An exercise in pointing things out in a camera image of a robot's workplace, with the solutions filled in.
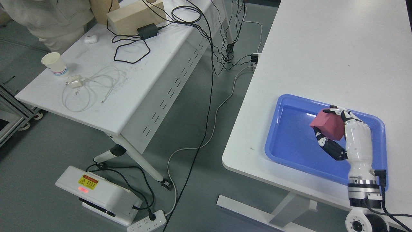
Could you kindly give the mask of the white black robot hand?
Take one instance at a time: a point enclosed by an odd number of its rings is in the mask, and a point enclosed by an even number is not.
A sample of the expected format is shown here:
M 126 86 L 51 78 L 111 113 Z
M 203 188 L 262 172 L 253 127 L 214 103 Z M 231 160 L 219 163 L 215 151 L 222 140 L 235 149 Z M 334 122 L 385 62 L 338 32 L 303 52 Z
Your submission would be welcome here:
M 340 116 L 344 123 L 346 148 L 327 138 L 314 126 L 318 145 L 335 160 L 347 160 L 351 168 L 348 173 L 350 184 L 376 184 L 377 178 L 372 170 L 372 137 L 369 126 L 352 111 L 330 105 L 323 110 L 326 114 Z

